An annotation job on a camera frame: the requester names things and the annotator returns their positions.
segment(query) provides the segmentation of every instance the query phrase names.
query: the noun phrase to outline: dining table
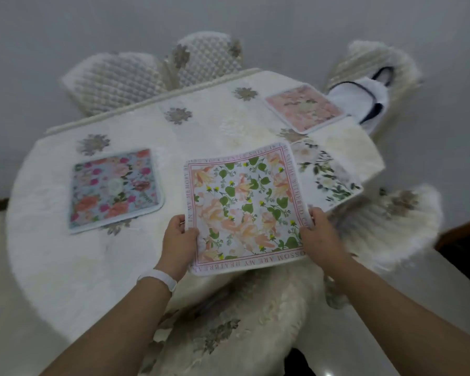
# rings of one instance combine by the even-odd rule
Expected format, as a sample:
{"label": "dining table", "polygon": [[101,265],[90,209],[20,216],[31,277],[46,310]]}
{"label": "dining table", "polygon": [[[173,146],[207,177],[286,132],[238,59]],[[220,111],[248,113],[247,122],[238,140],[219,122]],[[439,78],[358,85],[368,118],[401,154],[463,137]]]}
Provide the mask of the dining table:
{"label": "dining table", "polygon": [[[69,342],[98,321],[142,272],[155,266],[169,220],[185,213],[188,160],[304,138],[262,102],[300,84],[275,72],[247,69],[47,130],[17,174],[6,214],[10,266],[38,315]],[[375,144],[350,116],[307,136],[364,184],[384,169]],[[143,148],[151,149],[163,207],[71,233],[73,166]],[[204,301],[238,274],[188,272],[166,313]]]}

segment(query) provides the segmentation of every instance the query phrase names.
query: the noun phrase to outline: forearm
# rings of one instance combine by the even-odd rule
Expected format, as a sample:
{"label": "forearm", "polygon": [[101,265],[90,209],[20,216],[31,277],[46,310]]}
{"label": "forearm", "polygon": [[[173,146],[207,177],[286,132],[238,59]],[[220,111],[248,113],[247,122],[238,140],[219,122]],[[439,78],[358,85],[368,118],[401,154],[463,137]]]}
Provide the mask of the forearm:
{"label": "forearm", "polygon": [[400,374],[470,375],[470,335],[351,258],[342,258],[328,273]]}
{"label": "forearm", "polygon": [[163,282],[143,278],[42,375],[135,376],[170,297]]}

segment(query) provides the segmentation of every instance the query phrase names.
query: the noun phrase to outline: white slipper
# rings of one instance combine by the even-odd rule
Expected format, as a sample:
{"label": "white slipper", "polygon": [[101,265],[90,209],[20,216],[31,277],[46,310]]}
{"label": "white slipper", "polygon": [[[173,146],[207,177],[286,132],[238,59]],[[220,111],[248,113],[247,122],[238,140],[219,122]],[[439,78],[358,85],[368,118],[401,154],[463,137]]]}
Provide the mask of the white slipper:
{"label": "white slipper", "polygon": [[329,90],[328,98],[372,135],[389,107],[388,87],[393,75],[393,67],[383,67],[371,79],[343,81]]}

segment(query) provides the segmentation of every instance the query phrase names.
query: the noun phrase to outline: human hand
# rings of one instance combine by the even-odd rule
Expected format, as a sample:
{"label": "human hand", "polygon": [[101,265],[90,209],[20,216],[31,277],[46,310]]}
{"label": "human hand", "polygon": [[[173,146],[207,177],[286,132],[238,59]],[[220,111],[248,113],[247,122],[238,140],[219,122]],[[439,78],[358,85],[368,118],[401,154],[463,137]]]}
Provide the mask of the human hand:
{"label": "human hand", "polygon": [[310,214],[315,221],[314,226],[300,228],[303,249],[315,264],[331,273],[338,263],[350,257],[327,215],[320,208],[311,209]]}
{"label": "human hand", "polygon": [[197,236],[197,228],[184,231],[184,215],[173,216],[165,230],[162,255],[155,269],[169,274],[179,282],[195,256]]}

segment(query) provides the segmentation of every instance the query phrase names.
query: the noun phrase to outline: blue floral placemat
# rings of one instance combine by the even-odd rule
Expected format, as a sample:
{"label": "blue floral placemat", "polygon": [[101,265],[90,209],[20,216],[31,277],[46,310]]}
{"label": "blue floral placemat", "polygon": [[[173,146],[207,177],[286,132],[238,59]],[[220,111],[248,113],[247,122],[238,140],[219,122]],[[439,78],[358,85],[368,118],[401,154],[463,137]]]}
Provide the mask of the blue floral placemat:
{"label": "blue floral placemat", "polygon": [[77,233],[149,214],[163,202],[150,149],[77,163],[69,228]]}

